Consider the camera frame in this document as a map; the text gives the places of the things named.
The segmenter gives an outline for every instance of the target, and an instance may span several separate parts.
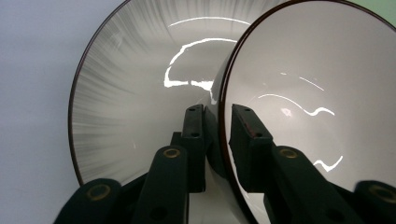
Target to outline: brown rim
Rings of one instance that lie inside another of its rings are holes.
[[[371,11],[365,7],[356,5],[354,3],[344,1],[344,0],[290,0],[289,2],[285,2],[277,7],[274,7],[272,9],[268,10],[266,13],[264,13],[262,16],[260,16],[257,20],[255,20],[247,28],[247,30],[244,32],[244,34],[241,36],[241,38],[236,43],[236,45],[233,49],[233,52],[230,56],[230,59],[227,62],[226,69],[224,71],[224,76],[221,81],[220,94],[219,94],[218,118],[219,118],[219,138],[220,138],[219,144],[220,144],[221,155],[222,155],[224,165],[225,165],[225,170],[229,177],[229,181],[230,181],[231,187],[233,189],[233,194],[234,194],[236,200],[239,202],[239,206],[242,209],[242,211],[244,212],[245,216],[247,217],[247,220],[249,220],[250,222],[257,222],[257,220],[255,219],[255,217],[251,213],[250,209],[248,208],[248,204],[245,201],[245,198],[242,194],[241,189],[239,188],[237,177],[235,176],[235,173],[233,172],[231,157],[230,157],[230,154],[228,151],[227,136],[226,136],[226,130],[225,130],[225,118],[224,118],[228,82],[230,80],[231,72],[233,71],[233,64],[234,64],[235,59],[239,53],[239,50],[242,48],[245,41],[248,39],[250,34],[253,32],[253,30],[260,23],[262,23],[265,19],[267,19],[274,13],[278,12],[280,9],[282,9],[284,7],[289,7],[289,6],[292,6],[295,4],[304,3],[304,2],[334,2],[334,3],[339,3],[339,4],[347,5],[350,7],[354,7],[356,9],[359,9],[361,11],[364,11],[364,12],[374,16],[375,18],[384,22],[390,29],[392,29],[393,31],[396,32],[396,28],[393,25],[391,25],[388,21],[386,21],[382,17],[375,14],[373,11]]]
[[[80,185],[84,184],[84,180],[82,179],[81,172],[79,171],[77,157],[76,157],[76,149],[74,148],[74,140],[73,140],[73,102],[74,102],[74,96],[75,96],[75,92],[76,92],[76,86],[78,83],[79,72],[81,71],[81,68],[82,68],[82,65],[84,64],[85,58],[87,57],[87,54],[91,49],[93,41],[100,34],[100,32],[102,31],[103,27],[107,24],[107,22],[110,21],[110,19],[122,7],[124,7],[128,2],[130,2],[130,0],[124,1],[116,9],[114,9],[114,11],[111,12],[111,14],[102,22],[102,24],[96,30],[95,34],[93,35],[93,37],[90,40],[90,43],[88,43],[87,48],[85,48],[84,53],[81,56],[81,59],[79,61],[78,67],[77,67],[76,74],[73,79],[72,89],[70,91],[68,114],[67,114],[67,129],[68,129],[68,135],[69,135],[69,147],[70,147],[70,154],[71,154],[72,161],[73,161],[73,167],[75,169],[77,180]]]

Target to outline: brass screw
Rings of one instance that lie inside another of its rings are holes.
[[[180,155],[180,151],[175,148],[168,148],[163,152],[163,155],[167,158],[176,158]]]
[[[297,152],[295,152],[294,150],[288,149],[288,148],[282,148],[279,151],[280,155],[289,158],[289,159],[295,159],[298,157]]]
[[[369,188],[370,193],[387,203],[396,203],[396,193],[379,185],[372,185]]]
[[[110,191],[111,191],[111,188],[108,185],[98,184],[98,185],[91,187],[87,191],[87,197],[93,202],[101,201],[102,199],[107,197],[107,195],[110,193]]]

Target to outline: dark rim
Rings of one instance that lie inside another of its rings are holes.
[[[224,71],[224,76],[221,81],[221,88],[220,88],[220,94],[219,94],[219,112],[218,112],[218,118],[219,118],[219,137],[220,137],[220,150],[222,157],[224,159],[224,165],[225,165],[225,170],[228,173],[229,181],[231,183],[231,187],[233,189],[233,194],[236,198],[236,200],[239,202],[239,206],[244,212],[245,216],[250,222],[257,222],[253,214],[251,213],[247,202],[245,201],[245,198],[242,194],[241,189],[239,188],[239,184],[237,181],[237,178],[235,176],[235,173],[233,172],[233,167],[232,167],[232,162],[230,158],[230,154],[228,151],[228,144],[227,144],[227,137],[226,137],[226,130],[225,130],[225,118],[224,118],[224,113],[225,113],[225,102],[226,102],[226,96],[227,96],[227,87],[228,87],[228,82],[230,80],[231,72],[233,71],[233,64],[235,62],[235,59],[239,53],[239,50],[242,48],[244,45],[245,41],[248,39],[250,34],[253,32],[253,30],[260,24],[262,21],[270,17],[272,14],[278,12],[280,9],[284,7],[289,7],[295,4],[303,3],[303,2],[334,2],[334,3],[340,3],[344,4],[350,7],[354,7],[356,9],[359,9],[361,11],[364,11],[375,18],[379,19],[380,21],[384,22],[390,29],[396,32],[396,28],[391,25],[388,21],[384,20],[382,17],[378,16],[375,14],[373,11],[361,7],[359,5],[356,5],[354,3],[344,1],[344,0],[290,0],[289,2],[285,2],[277,7],[274,7],[270,10],[268,10],[266,13],[264,13],[262,16],[260,16],[257,20],[255,20],[244,32],[244,34],[241,36],[241,38],[238,40],[236,43],[233,52],[230,56],[229,61],[227,62],[226,69]]]
[[[81,60],[79,61],[78,67],[76,74],[73,79],[73,84],[72,84],[72,90],[70,91],[70,98],[69,98],[69,108],[68,108],[68,114],[67,114],[67,129],[68,129],[68,135],[69,135],[69,147],[70,147],[70,154],[72,156],[72,161],[73,161],[73,166],[76,172],[77,180],[80,185],[84,184],[84,181],[81,176],[81,172],[79,171],[78,167],[78,162],[77,162],[77,157],[76,157],[76,149],[74,148],[74,140],[73,140],[73,102],[74,102],[74,96],[76,92],[76,86],[78,82],[78,77],[79,73],[81,71],[81,68],[85,62],[85,58],[87,57],[88,52],[91,49],[91,46],[93,44],[93,41],[96,39],[96,37],[100,34],[102,31],[103,27],[107,24],[108,21],[122,8],[124,7],[130,0],[126,0],[122,4],[120,4],[114,11],[111,12],[111,14],[102,22],[102,24],[99,26],[99,28],[96,30],[95,34],[90,40],[90,43],[88,44],[87,48],[85,48],[84,53],[81,56]]]

